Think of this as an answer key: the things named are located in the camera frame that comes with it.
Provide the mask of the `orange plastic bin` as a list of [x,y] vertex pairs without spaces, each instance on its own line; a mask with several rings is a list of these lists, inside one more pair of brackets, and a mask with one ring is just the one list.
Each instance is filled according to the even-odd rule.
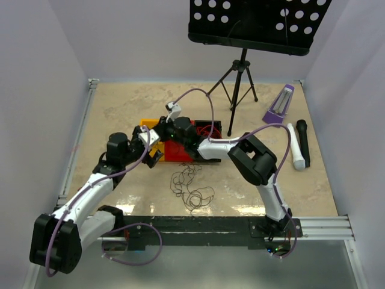
[[[141,119],[140,126],[146,126],[149,129],[152,129],[154,126],[158,124],[158,119]],[[149,154],[151,157],[155,156],[156,151],[160,151],[162,153],[162,157],[159,159],[159,162],[165,161],[165,143],[158,140],[156,143],[151,144],[151,148],[149,149]]]

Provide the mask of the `red plastic bin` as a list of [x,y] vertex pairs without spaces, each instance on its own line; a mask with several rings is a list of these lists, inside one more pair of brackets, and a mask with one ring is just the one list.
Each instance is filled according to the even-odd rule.
[[172,140],[164,143],[166,162],[191,163],[193,159],[186,153],[184,147]]

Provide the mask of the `black plastic bin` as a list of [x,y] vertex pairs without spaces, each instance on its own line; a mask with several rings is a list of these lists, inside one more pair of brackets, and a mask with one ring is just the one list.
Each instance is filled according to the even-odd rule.
[[[201,141],[206,138],[211,132],[211,121],[210,120],[193,120],[192,124],[194,125],[197,136],[194,137],[194,140]],[[211,134],[211,138],[221,138],[222,137],[222,125],[220,120],[214,121],[214,128]],[[211,158],[209,160],[204,159],[203,157],[198,157],[197,155],[193,158],[196,163],[220,163],[221,160],[218,158]]]

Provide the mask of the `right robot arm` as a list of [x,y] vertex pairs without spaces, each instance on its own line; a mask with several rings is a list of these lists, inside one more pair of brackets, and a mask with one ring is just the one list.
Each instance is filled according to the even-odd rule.
[[270,127],[285,129],[288,140],[291,141],[289,129],[281,123],[261,126],[238,138],[223,139],[198,134],[188,117],[174,120],[161,117],[151,131],[159,141],[171,140],[182,145],[194,161],[210,163],[231,160],[242,177],[257,188],[262,198],[266,217],[264,230],[280,237],[289,230],[289,224],[293,222],[291,210],[277,183],[283,164],[277,166],[276,155],[255,136],[257,132]]

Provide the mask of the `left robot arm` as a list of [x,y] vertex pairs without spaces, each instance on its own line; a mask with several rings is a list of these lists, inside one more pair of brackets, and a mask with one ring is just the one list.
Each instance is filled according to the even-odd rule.
[[96,205],[113,192],[125,174],[140,163],[153,167],[162,156],[149,154],[160,137],[154,129],[138,126],[133,138],[117,132],[109,137],[106,152],[84,186],[61,208],[41,214],[34,222],[29,260],[43,266],[48,277],[57,272],[72,272],[83,250],[99,237],[118,236],[130,228],[145,227],[143,222],[126,225],[121,210],[103,207],[93,214]]

